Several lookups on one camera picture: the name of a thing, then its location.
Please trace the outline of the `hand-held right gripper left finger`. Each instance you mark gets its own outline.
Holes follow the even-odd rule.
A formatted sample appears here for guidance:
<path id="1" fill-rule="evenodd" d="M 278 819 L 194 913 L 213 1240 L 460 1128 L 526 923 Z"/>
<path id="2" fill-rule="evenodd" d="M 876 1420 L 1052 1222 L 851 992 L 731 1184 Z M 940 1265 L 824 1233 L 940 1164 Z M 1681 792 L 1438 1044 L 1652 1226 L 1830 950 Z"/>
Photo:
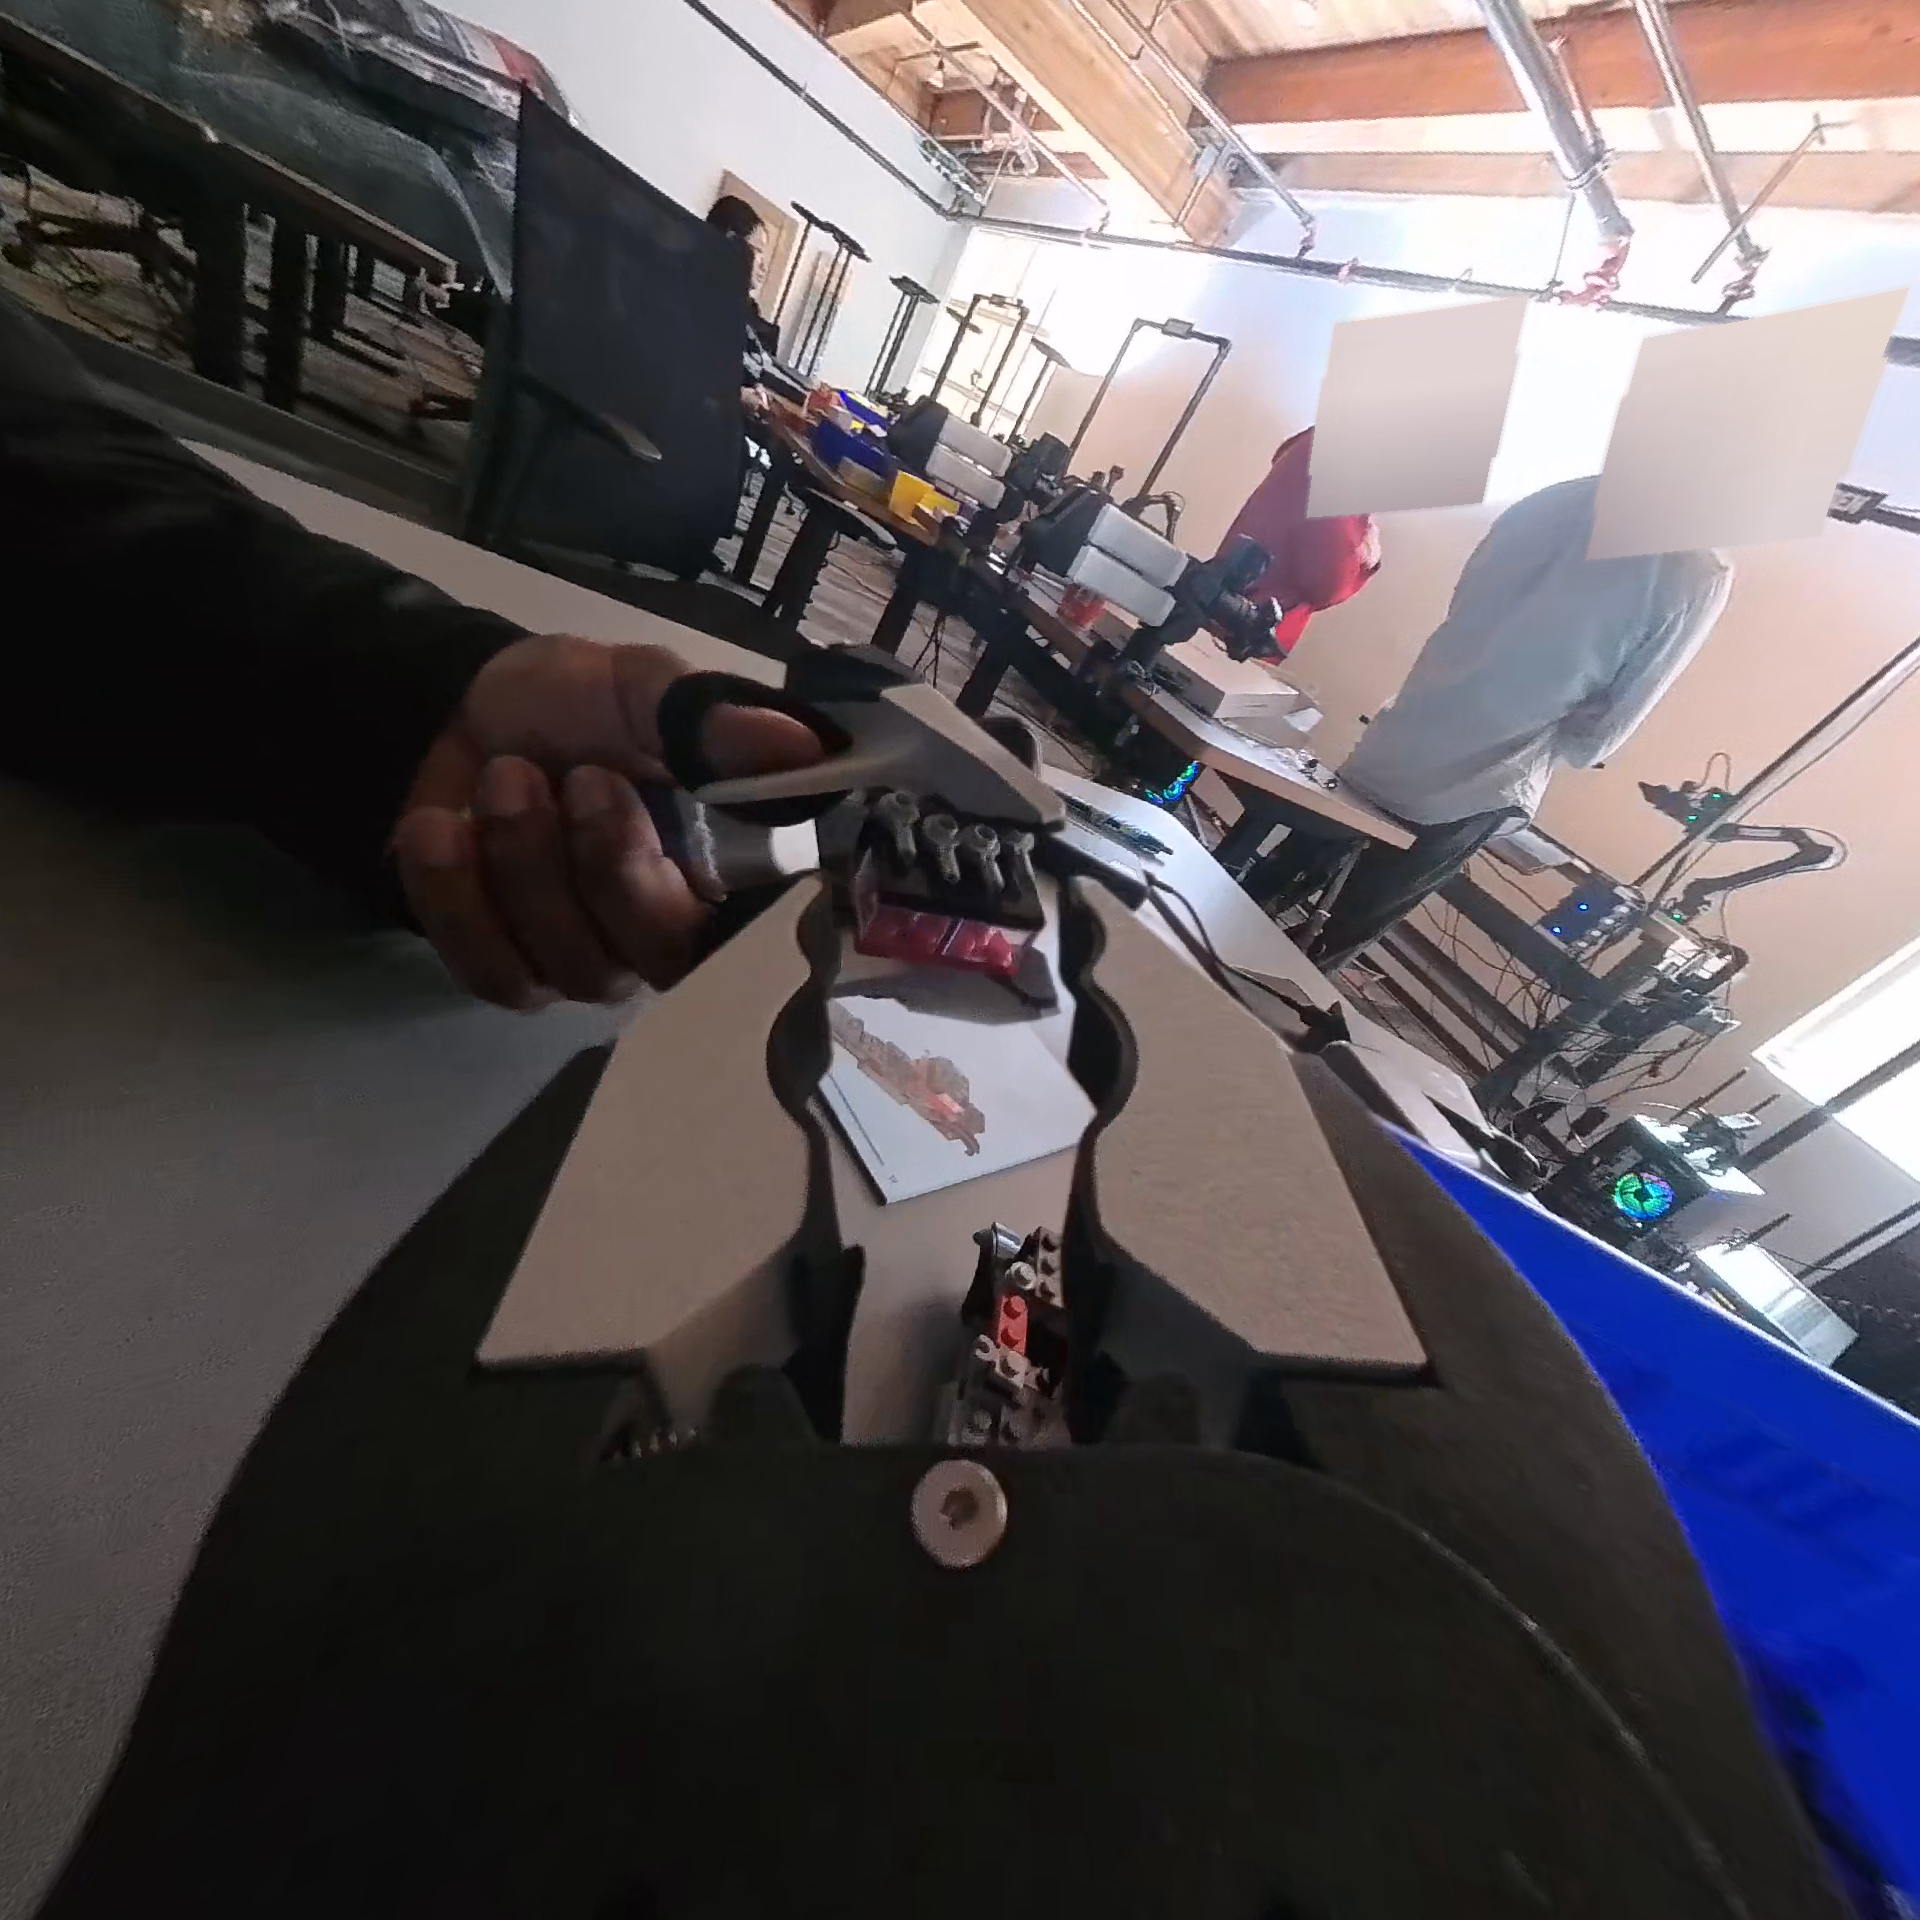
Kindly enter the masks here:
<path id="1" fill-rule="evenodd" d="M 477 1345 L 484 1370 L 845 1370 L 862 1259 L 817 1095 L 842 935 L 824 879 L 613 1047 Z"/>

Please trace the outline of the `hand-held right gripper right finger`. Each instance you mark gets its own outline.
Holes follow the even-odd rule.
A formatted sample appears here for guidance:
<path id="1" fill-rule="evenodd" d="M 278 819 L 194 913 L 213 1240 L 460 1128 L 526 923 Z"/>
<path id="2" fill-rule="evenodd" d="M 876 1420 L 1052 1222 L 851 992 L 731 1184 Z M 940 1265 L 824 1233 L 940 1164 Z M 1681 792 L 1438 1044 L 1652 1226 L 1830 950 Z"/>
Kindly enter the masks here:
<path id="1" fill-rule="evenodd" d="M 1124 1375 L 1419 1375 L 1281 1036 L 1097 881 L 1062 889 L 1061 963 L 1096 1345 Z"/>

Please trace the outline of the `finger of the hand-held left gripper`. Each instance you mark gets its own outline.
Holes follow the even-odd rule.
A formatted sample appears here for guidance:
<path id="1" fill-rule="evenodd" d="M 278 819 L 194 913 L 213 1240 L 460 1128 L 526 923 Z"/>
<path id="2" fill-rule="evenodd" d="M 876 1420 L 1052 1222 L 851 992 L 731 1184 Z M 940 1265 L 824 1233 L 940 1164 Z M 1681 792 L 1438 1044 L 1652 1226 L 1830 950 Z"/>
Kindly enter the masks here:
<path id="1" fill-rule="evenodd" d="M 937 801 L 956 817 L 1057 832 L 1062 799 L 937 689 L 901 682 L 838 704 L 838 777 L 866 792 Z"/>

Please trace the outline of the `small black red brick block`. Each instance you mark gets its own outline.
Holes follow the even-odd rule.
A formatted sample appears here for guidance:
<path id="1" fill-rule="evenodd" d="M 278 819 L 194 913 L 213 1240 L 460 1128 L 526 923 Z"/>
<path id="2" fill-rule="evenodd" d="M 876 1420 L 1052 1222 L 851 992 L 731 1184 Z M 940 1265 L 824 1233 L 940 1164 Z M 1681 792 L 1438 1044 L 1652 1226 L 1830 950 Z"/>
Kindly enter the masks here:
<path id="1" fill-rule="evenodd" d="M 884 786 L 834 859 L 834 883 L 860 954 L 979 976 L 1035 1010 L 1057 1007 L 1037 827 Z"/>

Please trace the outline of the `grey black brick spaceship model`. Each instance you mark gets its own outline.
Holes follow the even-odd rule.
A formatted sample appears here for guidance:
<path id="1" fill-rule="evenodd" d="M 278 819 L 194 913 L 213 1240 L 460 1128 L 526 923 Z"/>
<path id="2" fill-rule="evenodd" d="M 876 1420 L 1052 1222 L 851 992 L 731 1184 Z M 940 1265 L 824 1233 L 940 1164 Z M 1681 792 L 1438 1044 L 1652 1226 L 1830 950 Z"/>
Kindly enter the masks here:
<path id="1" fill-rule="evenodd" d="M 973 1240 L 977 1272 L 961 1311 L 966 1339 L 932 1434 L 962 1451 L 1062 1450 L 1074 1372 L 1062 1241 L 1000 1222 Z"/>

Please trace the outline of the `person's left forearm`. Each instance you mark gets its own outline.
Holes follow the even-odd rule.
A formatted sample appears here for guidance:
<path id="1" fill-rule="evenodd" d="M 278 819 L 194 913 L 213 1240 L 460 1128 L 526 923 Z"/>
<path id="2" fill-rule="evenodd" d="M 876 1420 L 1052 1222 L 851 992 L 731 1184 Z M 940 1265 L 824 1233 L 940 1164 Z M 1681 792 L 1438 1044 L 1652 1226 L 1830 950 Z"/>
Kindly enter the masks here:
<path id="1" fill-rule="evenodd" d="M 237 484 L 3 302 L 3 772 L 248 827 L 406 923 L 392 840 L 482 668 L 526 635 Z"/>

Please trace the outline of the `person's left hand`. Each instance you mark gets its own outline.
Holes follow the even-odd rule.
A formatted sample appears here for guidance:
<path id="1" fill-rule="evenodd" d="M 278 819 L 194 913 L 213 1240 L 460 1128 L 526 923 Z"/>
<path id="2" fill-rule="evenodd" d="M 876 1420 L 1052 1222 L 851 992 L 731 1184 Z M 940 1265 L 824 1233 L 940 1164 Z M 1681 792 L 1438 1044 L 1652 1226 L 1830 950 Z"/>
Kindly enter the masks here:
<path id="1" fill-rule="evenodd" d="M 530 635 L 496 654 L 428 747 L 392 836 L 403 898 L 472 998 L 515 1014 L 617 1004 L 698 963 L 714 892 L 662 847 L 657 646 Z"/>

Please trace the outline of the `brick building instruction booklet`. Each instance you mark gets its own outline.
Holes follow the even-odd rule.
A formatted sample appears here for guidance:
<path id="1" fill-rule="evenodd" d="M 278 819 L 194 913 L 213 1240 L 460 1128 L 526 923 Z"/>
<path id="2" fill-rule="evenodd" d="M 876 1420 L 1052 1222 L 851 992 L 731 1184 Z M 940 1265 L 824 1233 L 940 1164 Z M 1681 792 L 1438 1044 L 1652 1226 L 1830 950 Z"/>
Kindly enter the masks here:
<path id="1" fill-rule="evenodd" d="M 817 1100 L 882 1206 L 1076 1148 L 1093 1102 L 1032 1022 L 834 992 Z"/>

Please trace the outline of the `wooden work table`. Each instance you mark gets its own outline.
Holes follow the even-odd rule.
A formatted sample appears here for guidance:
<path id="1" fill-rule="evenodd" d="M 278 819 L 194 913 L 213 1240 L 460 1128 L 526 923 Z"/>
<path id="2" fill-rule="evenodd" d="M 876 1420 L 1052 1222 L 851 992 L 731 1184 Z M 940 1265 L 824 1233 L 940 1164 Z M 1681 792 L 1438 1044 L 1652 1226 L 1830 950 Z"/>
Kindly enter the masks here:
<path id="1" fill-rule="evenodd" d="M 1235 732 L 1169 690 L 1136 690 L 1133 708 L 1142 730 L 1184 753 L 1201 777 L 1233 792 L 1240 810 L 1214 859 L 1261 910 L 1305 907 L 1293 935 L 1332 967 L 1400 926 L 1520 823 L 1513 810 L 1412 823 L 1308 751 Z"/>

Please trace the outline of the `computer with coloured fan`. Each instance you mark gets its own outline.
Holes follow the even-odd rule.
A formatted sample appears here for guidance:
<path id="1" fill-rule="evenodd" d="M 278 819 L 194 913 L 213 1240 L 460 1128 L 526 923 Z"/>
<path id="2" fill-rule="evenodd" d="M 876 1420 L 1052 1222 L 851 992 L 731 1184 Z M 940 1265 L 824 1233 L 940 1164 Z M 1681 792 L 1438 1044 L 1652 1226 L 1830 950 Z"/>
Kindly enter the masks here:
<path id="1" fill-rule="evenodd" d="M 1627 1118 L 1581 1145 L 1537 1201 L 1592 1236 L 1633 1246 L 1715 1194 L 1715 1172 L 1699 1154 L 1709 1148 L 1693 1145 L 1690 1128 Z"/>

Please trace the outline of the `black office chair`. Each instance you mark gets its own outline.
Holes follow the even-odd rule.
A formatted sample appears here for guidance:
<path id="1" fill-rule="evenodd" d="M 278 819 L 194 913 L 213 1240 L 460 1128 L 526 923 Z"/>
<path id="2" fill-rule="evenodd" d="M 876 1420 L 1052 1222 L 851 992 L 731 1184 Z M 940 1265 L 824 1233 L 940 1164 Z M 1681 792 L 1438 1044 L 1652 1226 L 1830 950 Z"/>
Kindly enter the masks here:
<path id="1" fill-rule="evenodd" d="M 513 283 L 472 407 L 462 532 L 698 578 L 748 464 L 748 259 L 518 96 Z"/>

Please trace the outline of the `blue plastic bin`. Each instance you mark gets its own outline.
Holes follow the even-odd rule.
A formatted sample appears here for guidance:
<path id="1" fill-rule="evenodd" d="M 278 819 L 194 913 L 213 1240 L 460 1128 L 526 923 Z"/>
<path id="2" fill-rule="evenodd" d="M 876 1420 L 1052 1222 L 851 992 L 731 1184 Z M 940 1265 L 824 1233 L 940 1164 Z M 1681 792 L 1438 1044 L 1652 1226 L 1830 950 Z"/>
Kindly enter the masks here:
<path id="1" fill-rule="evenodd" d="M 1412 1137 L 1638 1439 L 1870 1916 L 1918 1896 L 1918 1430 Z"/>

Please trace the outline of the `dark wooden table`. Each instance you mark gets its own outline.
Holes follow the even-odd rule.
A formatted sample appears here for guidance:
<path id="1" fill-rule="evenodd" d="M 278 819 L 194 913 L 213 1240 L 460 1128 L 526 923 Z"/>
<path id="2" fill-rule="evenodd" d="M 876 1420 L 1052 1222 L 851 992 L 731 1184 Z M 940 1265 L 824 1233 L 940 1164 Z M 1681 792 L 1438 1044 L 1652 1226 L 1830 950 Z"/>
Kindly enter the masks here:
<path id="1" fill-rule="evenodd" d="M 4 175 L 125 219 L 22 219 L 4 256 L 121 255 L 184 314 L 194 374 L 249 354 L 292 411 L 307 343 L 353 304 L 488 338 L 513 280 L 524 98 L 537 59 L 441 4 L 4 4 Z"/>

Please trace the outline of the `metal ceiling pipe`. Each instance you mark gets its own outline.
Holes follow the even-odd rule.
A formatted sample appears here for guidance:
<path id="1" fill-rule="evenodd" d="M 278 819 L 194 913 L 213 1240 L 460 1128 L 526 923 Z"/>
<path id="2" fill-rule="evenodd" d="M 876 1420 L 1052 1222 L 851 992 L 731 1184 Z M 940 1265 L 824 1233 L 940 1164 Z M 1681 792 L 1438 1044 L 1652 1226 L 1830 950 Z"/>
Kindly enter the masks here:
<path id="1" fill-rule="evenodd" d="M 1542 121 L 1560 177 L 1592 216 L 1601 241 L 1601 263 L 1619 273 L 1633 247 L 1635 226 L 1610 183 L 1610 153 L 1561 58 L 1522 3 L 1476 3 L 1476 9 L 1522 100 Z"/>

